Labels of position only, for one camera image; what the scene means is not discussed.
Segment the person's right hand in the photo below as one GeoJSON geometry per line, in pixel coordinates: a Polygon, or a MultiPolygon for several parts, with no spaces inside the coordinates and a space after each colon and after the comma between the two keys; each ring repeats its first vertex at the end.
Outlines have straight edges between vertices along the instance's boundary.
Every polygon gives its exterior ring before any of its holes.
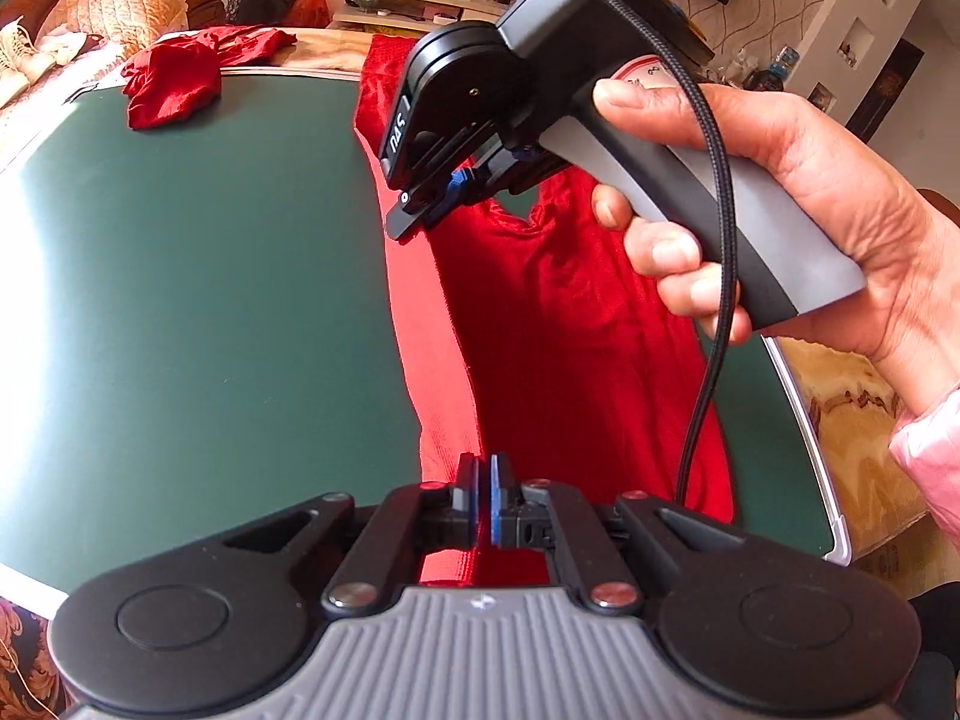
{"type": "MultiPolygon", "coordinates": [[[[866,356],[922,415],[958,387],[958,226],[843,125],[788,93],[708,85],[703,93],[727,149],[765,167],[866,275],[852,298],[770,328],[771,333],[866,356]]],[[[607,122],[633,137],[703,146],[692,108],[675,88],[619,80],[594,86],[607,122]]],[[[631,218],[617,190],[592,195],[599,223],[623,232],[631,266],[658,283],[665,307],[718,327],[721,270],[690,232],[631,218]]]]}

